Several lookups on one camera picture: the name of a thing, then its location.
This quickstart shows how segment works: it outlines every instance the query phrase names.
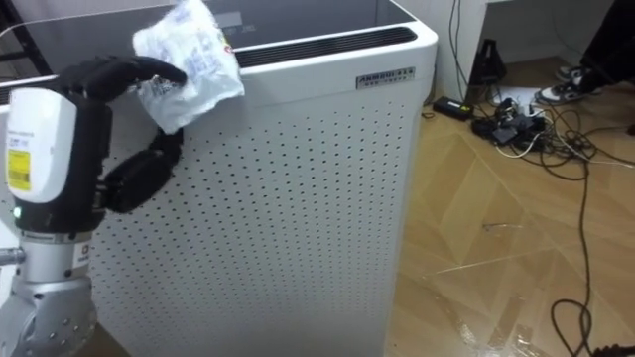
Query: brand label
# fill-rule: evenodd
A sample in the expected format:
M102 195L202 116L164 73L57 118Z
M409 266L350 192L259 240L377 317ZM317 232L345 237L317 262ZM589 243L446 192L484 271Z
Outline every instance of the brand label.
M385 72L364 74L357 77L356 88L374 88L380 85L396 84L403 81L415 79L414 67L407 67L395 70L389 70Z

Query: wooden floor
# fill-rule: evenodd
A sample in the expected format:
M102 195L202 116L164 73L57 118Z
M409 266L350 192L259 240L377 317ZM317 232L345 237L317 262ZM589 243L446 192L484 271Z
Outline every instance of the wooden floor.
M511 65L507 82L554 83L560 64ZM620 85L570 108L580 112L585 130L635 124L635 86ZM591 139L635 161L635 138L624 131ZM600 164L590 170L591 346L635 345L635 170ZM562 172L581 173L577 164ZM567 356L550 307L558 298L583 299L582 188L501 156L465 123L442 115L425 120L387 354ZM487 229L500 223L507 226ZM577 315L573 307L558 314L571 343L579 342Z

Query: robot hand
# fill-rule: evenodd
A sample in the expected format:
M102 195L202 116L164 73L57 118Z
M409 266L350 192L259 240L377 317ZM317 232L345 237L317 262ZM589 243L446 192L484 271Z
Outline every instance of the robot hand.
M176 84L187 80L156 59L95 59L68 68L47 88L12 92L6 171L21 236L18 250L0 251L0 265L17 265L11 294L0 307L0 357L72 356L92 335L92 230L106 208L129 211L147 199L149 193L134 196L131 187L140 179L129 173L163 172L180 155L166 149L174 138L158 136L149 153L99 178L110 144L107 103L156 76Z

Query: barcode sticker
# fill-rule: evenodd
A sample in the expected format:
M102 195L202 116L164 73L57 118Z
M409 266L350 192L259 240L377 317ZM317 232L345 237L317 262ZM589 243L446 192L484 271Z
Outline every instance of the barcode sticker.
M25 151L9 150L7 176L9 186L31 190L31 154Z

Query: sneaker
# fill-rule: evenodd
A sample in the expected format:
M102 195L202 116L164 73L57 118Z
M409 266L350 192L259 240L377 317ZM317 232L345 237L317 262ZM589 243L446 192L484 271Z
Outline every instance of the sneaker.
M579 66L562 66L556 71L556 78L561 82L570 82L587 74L589 69Z
M569 83L569 82L579 83L582 80L582 77L589 72L590 72L589 68L583 67L581 65L575 66L575 67L562 66L558 68L558 70L556 71L556 78L563 83ZM593 95L602 94L602 88L597 88L589 94L593 94Z
M571 81L538 91L536 101L539 104L562 105L581 100L588 95L590 93L582 93L577 84Z

